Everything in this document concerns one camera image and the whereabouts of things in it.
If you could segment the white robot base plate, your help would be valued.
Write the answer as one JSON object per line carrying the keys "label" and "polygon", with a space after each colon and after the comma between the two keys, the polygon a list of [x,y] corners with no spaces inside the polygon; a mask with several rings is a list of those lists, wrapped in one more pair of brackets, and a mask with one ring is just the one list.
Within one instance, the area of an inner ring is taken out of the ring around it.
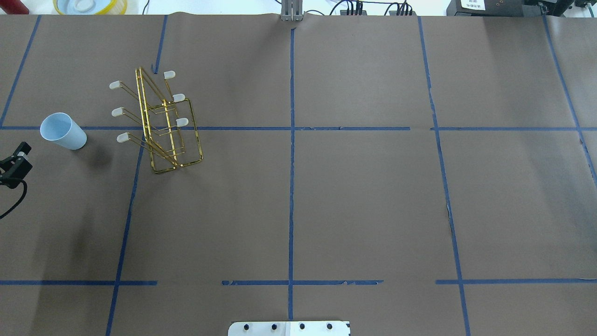
{"label": "white robot base plate", "polygon": [[345,321],[280,321],[235,322],[229,336],[350,336],[350,323]]}

